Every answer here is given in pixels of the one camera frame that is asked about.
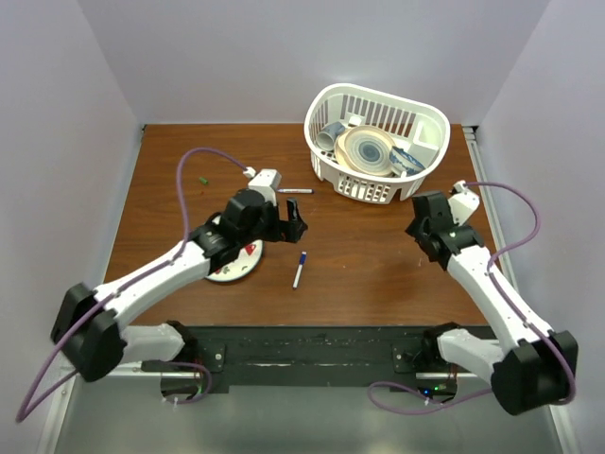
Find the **white pen blue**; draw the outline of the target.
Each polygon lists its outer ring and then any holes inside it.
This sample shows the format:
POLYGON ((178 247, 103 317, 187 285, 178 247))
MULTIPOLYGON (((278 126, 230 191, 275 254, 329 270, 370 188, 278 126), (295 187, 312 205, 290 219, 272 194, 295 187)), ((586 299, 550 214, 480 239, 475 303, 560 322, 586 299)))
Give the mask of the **white pen blue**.
POLYGON ((300 262, 298 264, 298 267, 296 269, 296 273, 294 276, 294 280, 293 280, 293 284, 292 284, 292 288, 293 289, 297 289, 300 283, 300 279, 301 279, 301 275, 302 275, 302 271, 303 271, 303 262, 300 262))

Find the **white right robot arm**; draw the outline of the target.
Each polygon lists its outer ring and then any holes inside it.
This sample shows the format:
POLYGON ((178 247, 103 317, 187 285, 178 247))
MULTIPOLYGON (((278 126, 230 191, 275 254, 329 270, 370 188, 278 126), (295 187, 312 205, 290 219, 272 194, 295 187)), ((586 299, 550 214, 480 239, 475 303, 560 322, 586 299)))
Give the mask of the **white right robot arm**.
POLYGON ((565 405, 576 393, 578 343, 541 319, 495 266, 468 223, 478 205, 478 195, 464 183, 451 196, 430 191, 412 198, 414 218, 406 233, 466 291, 496 336, 482 340, 455 323, 429 328, 423 365, 440 372, 456 364, 478 376, 510 415, 565 405))

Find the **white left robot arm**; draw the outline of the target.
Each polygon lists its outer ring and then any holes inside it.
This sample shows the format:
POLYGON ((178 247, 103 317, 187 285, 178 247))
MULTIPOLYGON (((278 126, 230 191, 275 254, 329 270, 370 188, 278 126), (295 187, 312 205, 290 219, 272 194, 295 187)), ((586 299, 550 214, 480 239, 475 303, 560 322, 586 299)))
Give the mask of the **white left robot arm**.
POLYGON ((231 264, 256 240, 296 243, 308 226, 298 202, 278 203, 253 189, 242 189, 221 212, 212 214, 172 250, 122 279, 89 288, 70 287, 50 338, 87 382, 105 377, 132 351, 131 323, 176 290, 231 264))

